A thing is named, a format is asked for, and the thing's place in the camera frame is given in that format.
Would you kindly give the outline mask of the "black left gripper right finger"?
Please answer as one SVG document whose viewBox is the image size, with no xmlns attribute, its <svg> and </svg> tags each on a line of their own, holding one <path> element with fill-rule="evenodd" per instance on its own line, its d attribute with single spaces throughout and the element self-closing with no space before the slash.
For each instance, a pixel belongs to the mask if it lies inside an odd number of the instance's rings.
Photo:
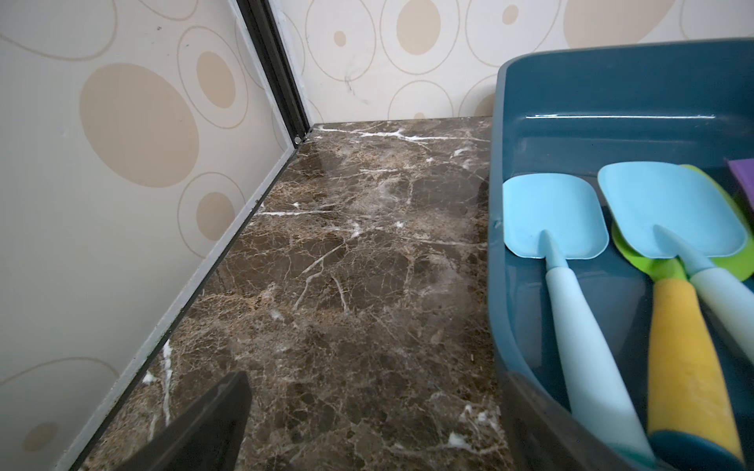
<svg viewBox="0 0 754 471">
<path fill-rule="evenodd" d="M 632 470 L 526 376 L 501 379 L 501 421 L 518 470 Z"/>
</svg>

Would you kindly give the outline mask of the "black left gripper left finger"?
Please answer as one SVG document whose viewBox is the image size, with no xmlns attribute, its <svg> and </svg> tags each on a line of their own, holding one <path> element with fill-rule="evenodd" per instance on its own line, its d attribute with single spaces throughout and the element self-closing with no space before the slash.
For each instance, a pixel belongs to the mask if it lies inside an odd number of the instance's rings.
<svg viewBox="0 0 754 471">
<path fill-rule="evenodd" d="M 227 374 L 119 468 L 233 470 L 252 399 L 247 374 Z"/>
</svg>

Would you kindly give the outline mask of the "blue shovel light blue handle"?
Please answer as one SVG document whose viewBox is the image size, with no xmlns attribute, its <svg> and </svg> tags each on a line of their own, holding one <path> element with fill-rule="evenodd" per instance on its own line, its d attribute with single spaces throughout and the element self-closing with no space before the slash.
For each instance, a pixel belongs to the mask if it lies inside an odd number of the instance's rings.
<svg viewBox="0 0 754 471">
<path fill-rule="evenodd" d="M 649 259 L 679 259 L 697 294 L 753 356 L 753 241 L 717 185 L 664 162 L 609 164 L 598 184 L 626 242 Z"/>
</svg>

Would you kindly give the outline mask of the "purple shovel pink handle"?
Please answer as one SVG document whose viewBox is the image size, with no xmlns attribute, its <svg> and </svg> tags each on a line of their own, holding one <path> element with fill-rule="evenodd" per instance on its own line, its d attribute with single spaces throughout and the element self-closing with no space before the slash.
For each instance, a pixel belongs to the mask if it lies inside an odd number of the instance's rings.
<svg viewBox="0 0 754 471">
<path fill-rule="evenodd" d="M 754 159 L 727 160 L 726 163 L 738 184 L 738 200 L 745 204 L 750 213 L 753 213 Z"/>
</svg>

